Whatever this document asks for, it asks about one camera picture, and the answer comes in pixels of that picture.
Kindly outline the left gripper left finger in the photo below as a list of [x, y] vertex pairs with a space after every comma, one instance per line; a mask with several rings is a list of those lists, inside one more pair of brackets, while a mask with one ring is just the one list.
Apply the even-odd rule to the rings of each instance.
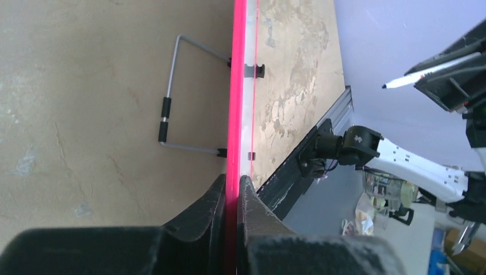
[[7, 272], [222, 274], [225, 179], [162, 226], [23, 231], [7, 246]]

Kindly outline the white marker pen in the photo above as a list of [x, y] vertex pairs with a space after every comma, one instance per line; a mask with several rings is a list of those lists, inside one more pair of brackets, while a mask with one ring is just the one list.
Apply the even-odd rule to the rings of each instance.
[[394, 79], [394, 80], [392, 80], [388, 83], [383, 84], [382, 89], [398, 88], [398, 87], [402, 87], [402, 86], [405, 86], [405, 85], [414, 84], [414, 83], [418, 82], [420, 79], [425, 78], [427, 76], [430, 76], [433, 73], [436, 73], [436, 72], [444, 70], [444, 69], [451, 68], [455, 65], [461, 64], [465, 61], [471, 60], [471, 59], [478, 57], [480, 55], [481, 55], [480, 52], [474, 52], [474, 53], [468, 54], [464, 57], [460, 57], [460, 58], [457, 58], [457, 59], [454, 59], [454, 60], [451, 60], [451, 61], [448, 61], [448, 62], [444, 62], [444, 63], [439, 64], [439, 65], [432, 66], [431, 68], [427, 68], [427, 69], [419, 70], [419, 71], [414, 72], [414, 73], [406, 74], [403, 77]]

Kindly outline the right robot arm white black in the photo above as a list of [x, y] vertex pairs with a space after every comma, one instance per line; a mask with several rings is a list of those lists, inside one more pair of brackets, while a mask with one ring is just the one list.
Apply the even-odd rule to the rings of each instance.
[[[485, 22], [441, 53], [418, 63], [383, 89], [413, 85], [443, 110], [466, 120], [470, 147], [485, 161]], [[463, 171], [413, 154], [380, 133], [350, 127], [342, 136], [319, 135], [315, 156], [340, 165], [374, 168], [416, 184], [451, 207], [455, 216], [485, 223], [485, 172]]]

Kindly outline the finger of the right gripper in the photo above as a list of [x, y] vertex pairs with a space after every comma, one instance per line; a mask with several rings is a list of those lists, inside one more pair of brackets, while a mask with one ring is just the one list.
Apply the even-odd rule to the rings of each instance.
[[414, 87], [445, 111], [476, 108], [485, 104], [485, 65], [445, 69], [419, 80]]
[[485, 99], [485, 20], [404, 76], [430, 99]]

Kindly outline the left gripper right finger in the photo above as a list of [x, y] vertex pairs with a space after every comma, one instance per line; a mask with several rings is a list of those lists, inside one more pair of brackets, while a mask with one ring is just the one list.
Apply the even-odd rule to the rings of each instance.
[[373, 236], [302, 235], [286, 227], [240, 179], [238, 274], [405, 274], [388, 242]]

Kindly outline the whiteboard with red frame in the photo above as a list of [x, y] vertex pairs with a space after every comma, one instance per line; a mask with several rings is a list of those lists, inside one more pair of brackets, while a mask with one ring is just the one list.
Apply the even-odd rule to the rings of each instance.
[[257, 64], [259, 1], [234, 1], [225, 183], [224, 273], [237, 274], [237, 211], [240, 180], [252, 176], [256, 78], [244, 78], [245, 64]]

